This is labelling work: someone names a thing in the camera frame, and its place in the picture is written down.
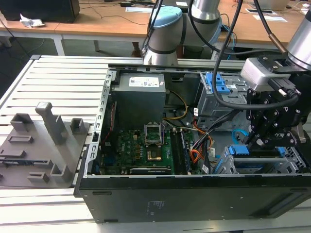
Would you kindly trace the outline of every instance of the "desk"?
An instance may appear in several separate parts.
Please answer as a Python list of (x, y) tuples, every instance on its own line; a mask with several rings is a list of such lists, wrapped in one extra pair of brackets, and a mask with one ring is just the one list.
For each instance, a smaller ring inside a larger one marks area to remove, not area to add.
[[(141, 64), (139, 58), (42, 56), (30, 60), (0, 99), (0, 145), (12, 130), (15, 113), (35, 112), (48, 100), (64, 121), (81, 117), (94, 127), (108, 64)], [(209, 60), (180, 59), (181, 66), (213, 68)], [(242, 61), (222, 61), (221, 68), (242, 68)], [(310, 129), (308, 120), (304, 127)], [(91, 136), (86, 139), (89, 144)], [(82, 198), (67, 189), (3, 189), (0, 187), (0, 232), (3, 233), (309, 233), (311, 200), (276, 219), (96, 224)]]
[[(236, 11), (236, 6), (232, 6), (233, 4), (234, 2), (232, 0), (221, 0), (219, 5), (220, 13), (228, 14), (230, 20), (232, 20)], [(81, 4), (80, 7), (85, 9), (80, 10), (80, 14), (73, 24), (47, 22), (45, 23), (45, 27), (29, 29), (18, 21), (8, 21), (5, 23), (14, 36), (53, 39), (58, 55), (65, 55), (63, 48), (64, 39), (93, 40), (95, 41), (95, 50), (99, 50), (97, 42), (99, 40), (129, 42), (142, 42), (144, 40), (147, 33), (149, 13), (126, 12), (125, 8), (119, 5), (104, 5), (105, 7), (98, 7), (100, 5), (92, 6), (96, 6), (96, 8), (88, 8), (88, 4)], [(242, 12), (244, 13), (246, 12), (245, 8), (250, 8), (250, 6), (246, 3), (243, 4)], [(272, 32), (274, 32), (284, 44), (290, 41), (304, 18), (304, 16), (297, 11), (286, 11), (289, 12), (280, 13), (280, 15), (288, 22), (268, 22)], [(141, 25), (121, 17), (111, 16), (123, 16)], [(225, 17), (223, 17), (223, 21), (227, 24), (227, 19)], [(240, 13), (234, 32), (238, 36), (237, 47), (275, 49), (261, 21), (256, 20), (253, 14)], [(10, 36), (3, 25), (0, 25), (0, 36), (1, 35)], [(219, 38), (219, 44), (221, 44), (224, 38), (225, 33), (222, 33)]]

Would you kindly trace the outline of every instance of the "motherboard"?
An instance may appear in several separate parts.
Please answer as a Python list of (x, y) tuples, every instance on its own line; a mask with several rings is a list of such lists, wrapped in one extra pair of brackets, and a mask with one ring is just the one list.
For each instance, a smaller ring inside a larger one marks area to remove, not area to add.
[(102, 175), (173, 175), (190, 171), (192, 131), (164, 129), (119, 130), (116, 143), (105, 143), (100, 163)]

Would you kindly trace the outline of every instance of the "red wire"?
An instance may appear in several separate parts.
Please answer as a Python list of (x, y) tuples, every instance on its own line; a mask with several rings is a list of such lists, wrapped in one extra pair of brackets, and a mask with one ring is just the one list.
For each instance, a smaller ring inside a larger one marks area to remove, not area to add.
[(113, 115), (113, 110), (114, 110), (114, 108), (115, 108), (115, 104), (112, 104), (111, 116), (110, 116), (110, 121), (111, 121), (111, 123), (110, 123), (110, 130), (109, 130), (107, 136), (105, 137), (105, 139), (103, 140), (103, 143), (105, 143), (105, 141), (107, 140), (107, 138), (109, 137), (109, 135), (110, 135), (110, 133), (111, 133), (111, 131), (112, 131), (112, 115)]

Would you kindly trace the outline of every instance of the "yellow wire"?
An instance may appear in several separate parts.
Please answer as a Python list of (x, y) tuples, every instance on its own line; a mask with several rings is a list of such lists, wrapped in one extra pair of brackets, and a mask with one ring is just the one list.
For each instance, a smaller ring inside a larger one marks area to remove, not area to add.
[(182, 101), (182, 102), (184, 103), (184, 105), (185, 105), (185, 112), (184, 112), (184, 114), (181, 115), (181, 116), (176, 116), (176, 117), (165, 117), (165, 118), (163, 118), (163, 119), (164, 119), (164, 120), (178, 120), (178, 119), (180, 119), (180, 118), (183, 118), (185, 115), (187, 115), (188, 106), (187, 106), (186, 102), (184, 101), (184, 99), (181, 98), (179, 94), (177, 94), (177, 93), (174, 92), (174, 91), (170, 91), (170, 92), (173, 92), (175, 95), (177, 95), (177, 96), (181, 99), (181, 101)]

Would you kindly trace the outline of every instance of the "wooden desk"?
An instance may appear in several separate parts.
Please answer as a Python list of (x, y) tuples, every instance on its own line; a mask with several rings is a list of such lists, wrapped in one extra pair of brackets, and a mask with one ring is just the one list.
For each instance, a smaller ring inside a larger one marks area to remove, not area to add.
[[(7, 27), (14, 34), (14, 36), (21, 37), (38, 37), (51, 38), (54, 40), (58, 55), (65, 55), (64, 53), (64, 39), (82, 39), (93, 40), (95, 50), (99, 50), (98, 41), (129, 41), (142, 42), (147, 33), (147, 23), (149, 20), (149, 13), (134, 13), (126, 12), (125, 7), (119, 5), (98, 5), (91, 4), (93, 8), (89, 8), (88, 0), (80, 0), (81, 10), (76, 21), (73, 24), (64, 23), (46, 23), (45, 27), (29, 29), (24, 27), (18, 21), (9, 21), (6, 23)], [(228, 14), (230, 21), (232, 20), (236, 11), (236, 5), (233, 0), (221, 0), (219, 5), (220, 13)], [(235, 26), (234, 32), (237, 34), (237, 47), (246, 48), (266, 48), (273, 49), (272, 44), (260, 20), (256, 20), (254, 14), (245, 14), (245, 8), (250, 8), (247, 3), (242, 6), (242, 12), (239, 15), (238, 22)], [(287, 44), (304, 16), (294, 10), (285, 10), (286, 13), (279, 13), (288, 22), (271, 22), (268, 24), (274, 34), (281, 42)], [(222, 17), (224, 24), (227, 24), (225, 16)], [(10, 36), (3, 25), (0, 25), (0, 36)], [(219, 43), (221, 45), (226, 33), (221, 33)]]
[[(258, 46), (272, 46), (272, 42), (269, 39), (261, 20), (256, 20), (253, 17), (255, 14), (247, 13), (245, 8), (251, 7), (247, 3), (242, 5), (237, 24), (234, 27), (234, 32), (238, 37), (237, 46), (249, 48), (254, 48), (253, 45), (256, 45), (255, 48), (258, 48)], [(220, 14), (228, 14), (231, 22), (237, 8), (232, 0), (221, 0), (218, 9)], [(287, 20), (287, 22), (268, 21), (268, 25), (279, 40), (284, 43), (284, 45), (287, 45), (302, 22), (304, 15), (291, 9), (284, 10), (285, 13), (280, 11), (275, 12)], [(228, 25), (227, 18), (222, 16), (222, 19), (223, 24)], [(226, 33), (222, 33), (219, 40), (223, 41), (225, 35)]]

